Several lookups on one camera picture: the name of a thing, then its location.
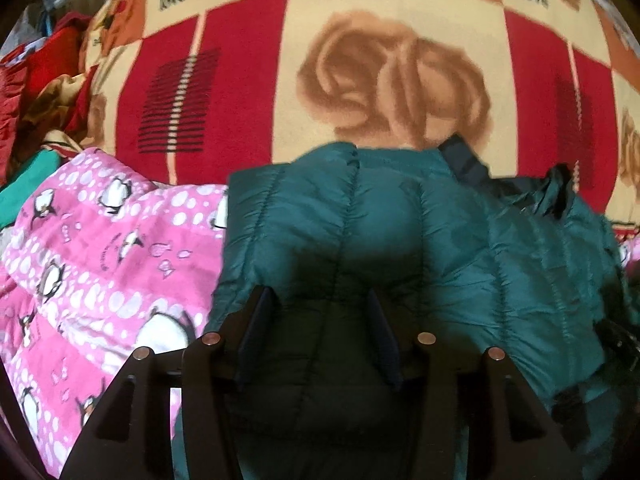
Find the dark green quilted down jacket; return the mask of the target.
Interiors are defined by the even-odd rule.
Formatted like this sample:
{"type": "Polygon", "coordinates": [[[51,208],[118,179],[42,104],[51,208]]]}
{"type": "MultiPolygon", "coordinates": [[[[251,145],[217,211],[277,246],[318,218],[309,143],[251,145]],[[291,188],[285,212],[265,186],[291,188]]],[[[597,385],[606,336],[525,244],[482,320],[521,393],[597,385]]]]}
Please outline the dark green quilted down jacket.
{"type": "Polygon", "coordinates": [[[466,352],[498,346],[558,410],[588,479],[639,474],[638,375],[599,328],[639,329],[608,219],[570,170],[494,179],[459,138],[422,152],[333,143],[232,174],[207,328],[278,295],[232,418],[247,479],[400,479],[420,413],[368,299],[466,352]]]}

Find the pink penguin print quilt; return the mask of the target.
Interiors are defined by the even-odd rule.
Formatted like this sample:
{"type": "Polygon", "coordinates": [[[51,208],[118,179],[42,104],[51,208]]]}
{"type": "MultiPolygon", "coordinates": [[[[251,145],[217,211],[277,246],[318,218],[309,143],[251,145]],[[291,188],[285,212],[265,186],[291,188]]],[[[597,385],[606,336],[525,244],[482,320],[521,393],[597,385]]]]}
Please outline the pink penguin print quilt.
{"type": "Polygon", "coordinates": [[[50,474],[135,348],[201,336],[226,190],[163,186],[99,150],[29,196],[1,258],[1,359],[50,474]]]}

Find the teal green garment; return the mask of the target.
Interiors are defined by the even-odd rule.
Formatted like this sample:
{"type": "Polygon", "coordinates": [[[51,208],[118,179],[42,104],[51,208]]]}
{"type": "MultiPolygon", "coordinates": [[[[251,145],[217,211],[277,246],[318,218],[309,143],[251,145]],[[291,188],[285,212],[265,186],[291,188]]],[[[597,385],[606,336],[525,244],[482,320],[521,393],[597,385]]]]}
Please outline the teal green garment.
{"type": "Polygon", "coordinates": [[[38,186],[61,165],[61,156],[54,151],[43,150],[32,156],[16,177],[1,189],[0,228],[10,226],[20,209],[38,186]]]}

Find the brown gold satin cloth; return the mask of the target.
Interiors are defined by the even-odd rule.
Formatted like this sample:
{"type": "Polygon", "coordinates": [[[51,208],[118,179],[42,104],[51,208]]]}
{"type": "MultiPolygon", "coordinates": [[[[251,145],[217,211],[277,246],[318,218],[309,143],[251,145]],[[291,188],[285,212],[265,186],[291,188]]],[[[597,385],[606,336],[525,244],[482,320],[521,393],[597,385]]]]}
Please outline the brown gold satin cloth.
{"type": "Polygon", "coordinates": [[[53,79],[18,124],[12,154],[26,160],[41,150],[72,158],[99,145],[103,132],[92,109],[94,71],[53,79]]]}

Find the red cream rose patterned blanket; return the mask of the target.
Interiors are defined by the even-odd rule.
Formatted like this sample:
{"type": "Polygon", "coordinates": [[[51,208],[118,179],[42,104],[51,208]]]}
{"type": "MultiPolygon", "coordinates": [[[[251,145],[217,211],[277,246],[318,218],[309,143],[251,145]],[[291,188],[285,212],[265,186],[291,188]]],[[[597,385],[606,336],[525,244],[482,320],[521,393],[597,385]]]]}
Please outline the red cream rose patterned blanket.
{"type": "Polygon", "coordinates": [[[639,58],[598,0],[110,0],[82,65],[87,144],[155,181],[458,134],[639,222],[639,58]]]}

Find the red folded cloth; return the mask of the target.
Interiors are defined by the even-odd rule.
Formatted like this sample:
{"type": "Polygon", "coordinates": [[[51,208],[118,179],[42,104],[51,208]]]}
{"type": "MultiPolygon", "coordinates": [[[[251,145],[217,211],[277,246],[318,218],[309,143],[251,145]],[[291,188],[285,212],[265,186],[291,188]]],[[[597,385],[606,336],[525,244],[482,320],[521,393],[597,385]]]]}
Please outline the red folded cloth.
{"type": "Polygon", "coordinates": [[[42,92],[48,84],[78,74],[79,57],[90,18],[67,14],[41,47],[23,44],[1,60],[1,180],[9,181],[44,139],[52,118],[53,98],[42,92]]]}

